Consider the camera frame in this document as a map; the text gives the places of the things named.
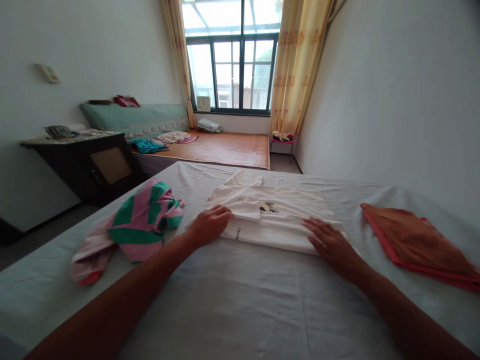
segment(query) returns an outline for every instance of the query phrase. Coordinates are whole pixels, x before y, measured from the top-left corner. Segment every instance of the hand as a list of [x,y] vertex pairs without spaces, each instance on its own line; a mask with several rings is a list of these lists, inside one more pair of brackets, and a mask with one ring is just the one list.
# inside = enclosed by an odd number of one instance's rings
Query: hand
[[310,217],[303,219],[302,225],[313,233],[308,237],[313,247],[345,280],[359,286],[374,272],[331,224]]
[[198,214],[183,237],[196,250],[218,238],[233,217],[228,207],[215,205]]

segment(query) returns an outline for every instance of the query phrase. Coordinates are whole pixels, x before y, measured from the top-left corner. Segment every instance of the stool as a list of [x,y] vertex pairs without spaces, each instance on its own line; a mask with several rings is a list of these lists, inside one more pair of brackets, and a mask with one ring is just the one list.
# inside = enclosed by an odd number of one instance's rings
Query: stool
[[268,152],[269,154],[272,152],[272,145],[274,143],[279,143],[279,144],[291,144],[291,150],[290,150],[290,164],[292,163],[292,153],[294,152],[294,136],[293,135],[288,135],[288,138],[290,139],[289,141],[282,141],[278,140],[275,136],[271,137],[271,143],[270,143],[270,151]]

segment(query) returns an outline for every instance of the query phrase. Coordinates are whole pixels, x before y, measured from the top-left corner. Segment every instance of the yellow curtain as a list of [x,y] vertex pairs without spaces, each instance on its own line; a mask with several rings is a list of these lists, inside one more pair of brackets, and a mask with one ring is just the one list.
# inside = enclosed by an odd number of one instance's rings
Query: yellow curtain
[[187,40],[185,39],[184,22],[182,18],[181,0],[160,0],[163,17],[170,35],[170,43],[173,47],[173,57],[180,73],[183,90],[186,96],[186,111],[190,127],[196,126],[194,109],[190,100],[190,73],[189,58],[187,55]]
[[332,0],[283,0],[270,131],[298,134],[320,62]]

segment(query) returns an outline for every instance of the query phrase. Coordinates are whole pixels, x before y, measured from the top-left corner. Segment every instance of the orange towel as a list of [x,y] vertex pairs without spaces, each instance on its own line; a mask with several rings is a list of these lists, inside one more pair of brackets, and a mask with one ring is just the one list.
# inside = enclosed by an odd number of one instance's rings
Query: orange towel
[[360,205],[383,249],[398,266],[480,292],[480,271],[426,218],[410,211]]

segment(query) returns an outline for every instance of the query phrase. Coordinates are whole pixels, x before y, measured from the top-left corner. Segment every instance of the printed graphic on shirt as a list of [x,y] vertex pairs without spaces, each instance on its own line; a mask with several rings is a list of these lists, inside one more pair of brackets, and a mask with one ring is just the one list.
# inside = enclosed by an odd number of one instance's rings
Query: printed graphic on shirt
[[275,207],[275,203],[271,201],[260,200],[260,210],[266,213],[278,213],[279,210]]

